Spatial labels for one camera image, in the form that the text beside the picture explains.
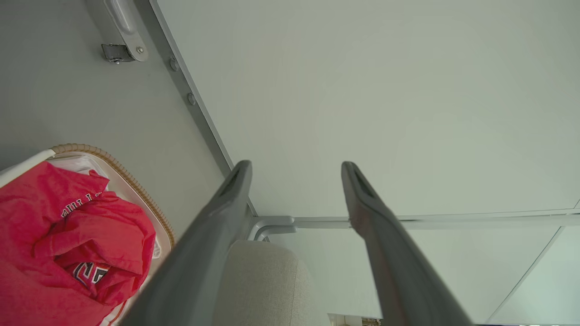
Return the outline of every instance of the red shirt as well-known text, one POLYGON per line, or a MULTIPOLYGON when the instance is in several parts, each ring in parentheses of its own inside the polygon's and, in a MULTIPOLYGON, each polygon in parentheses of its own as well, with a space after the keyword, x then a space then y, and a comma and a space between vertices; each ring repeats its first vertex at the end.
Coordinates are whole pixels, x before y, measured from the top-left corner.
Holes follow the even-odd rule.
POLYGON ((153 254, 143 210, 108 179, 40 163, 0 189, 0 325, 97 325, 153 254))

